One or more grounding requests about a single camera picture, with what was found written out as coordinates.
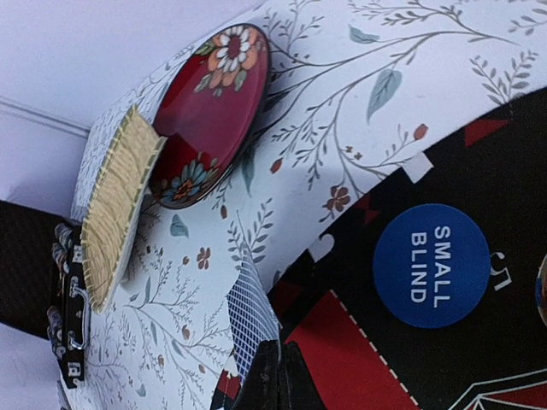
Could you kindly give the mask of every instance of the red floral lid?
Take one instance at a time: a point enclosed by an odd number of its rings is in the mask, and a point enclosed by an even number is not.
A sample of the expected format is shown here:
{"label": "red floral lid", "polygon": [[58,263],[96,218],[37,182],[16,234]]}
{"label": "red floral lid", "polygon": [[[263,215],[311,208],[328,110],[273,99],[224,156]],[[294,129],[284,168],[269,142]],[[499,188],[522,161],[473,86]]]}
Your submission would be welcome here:
{"label": "red floral lid", "polygon": [[154,120],[168,137],[150,179],[161,205],[192,205],[232,169],[262,105],[269,63],[266,36],[243,24],[215,34],[180,69]]}

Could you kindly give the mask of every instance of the blue circle label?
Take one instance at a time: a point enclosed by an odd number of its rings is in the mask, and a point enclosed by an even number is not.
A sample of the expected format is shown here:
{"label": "blue circle label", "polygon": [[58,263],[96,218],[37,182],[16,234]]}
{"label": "blue circle label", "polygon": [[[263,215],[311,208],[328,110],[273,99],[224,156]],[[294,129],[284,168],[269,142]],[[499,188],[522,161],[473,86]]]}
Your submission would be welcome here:
{"label": "blue circle label", "polygon": [[485,236],[462,211],[441,204],[411,208],[380,236],[374,283],[403,322],[436,329],[463,319],[479,304],[490,278]]}

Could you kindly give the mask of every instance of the white mesh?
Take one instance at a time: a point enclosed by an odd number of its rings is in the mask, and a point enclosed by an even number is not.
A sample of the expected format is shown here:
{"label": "white mesh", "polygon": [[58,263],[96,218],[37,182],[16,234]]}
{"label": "white mesh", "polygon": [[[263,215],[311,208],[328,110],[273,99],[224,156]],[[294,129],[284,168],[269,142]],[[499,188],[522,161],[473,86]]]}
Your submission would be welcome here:
{"label": "white mesh", "polygon": [[243,385],[260,342],[279,340],[279,321],[262,288],[256,266],[244,249],[239,278],[228,293],[236,363]]}

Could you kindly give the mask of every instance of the red shape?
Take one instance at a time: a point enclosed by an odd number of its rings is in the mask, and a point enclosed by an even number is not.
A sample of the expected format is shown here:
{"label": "red shape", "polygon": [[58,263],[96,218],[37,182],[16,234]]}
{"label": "red shape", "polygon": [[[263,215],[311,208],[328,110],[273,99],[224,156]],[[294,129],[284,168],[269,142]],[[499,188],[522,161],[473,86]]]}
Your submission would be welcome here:
{"label": "red shape", "polygon": [[523,387],[522,389],[508,391],[506,393],[488,395],[487,397],[520,404],[522,406],[547,408],[547,380],[545,380],[543,384],[537,386]]}
{"label": "red shape", "polygon": [[243,24],[215,34],[180,69],[154,119],[168,138],[150,179],[163,206],[192,205],[232,168],[249,142],[269,68],[266,36]]}
{"label": "red shape", "polygon": [[369,224],[374,218],[381,214],[380,211],[374,211],[370,208],[370,194],[366,194],[363,198],[357,201],[353,208],[362,209],[365,211],[365,225]]}
{"label": "red shape", "polygon": [[484,137],[506,126],[507,120],[476,120],[465,127],[465,146],[470,147]]}
{"label": "red shape", "polygon": [[278,282],[273,288],[272,308],[278,318],[283,316],[283,313],[295,301],[302,292],[302,286],[297,284],[289,284],[284,281]]}
{"label": "red shape", "polygon": [[331,293],[289,340],[298,343],[329,410],[418,408]]}
{"label": "red shape", "polygon": [[239,376],[236,378],[229,378],[228,372],[226,371],[222,372],[219,383],[216,385],[218,390],[230,397],[232,400],[236,400],[240,387],[241,380],[239,380]]}

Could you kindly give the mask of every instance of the blue flower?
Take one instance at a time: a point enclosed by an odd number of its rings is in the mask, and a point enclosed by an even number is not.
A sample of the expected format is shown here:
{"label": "blue flower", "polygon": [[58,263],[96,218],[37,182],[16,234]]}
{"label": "blue flower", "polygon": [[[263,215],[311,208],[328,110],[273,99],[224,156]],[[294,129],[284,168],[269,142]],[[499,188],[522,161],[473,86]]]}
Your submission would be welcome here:
{"label": "blue flower", "polygon": [[180,177],[174,177],[171,187],[163,191],[162,199],[170,202],[184,201],[190,196],[196,195],[207,180],[207,172],[201,162],[192,162],[186,165]]}

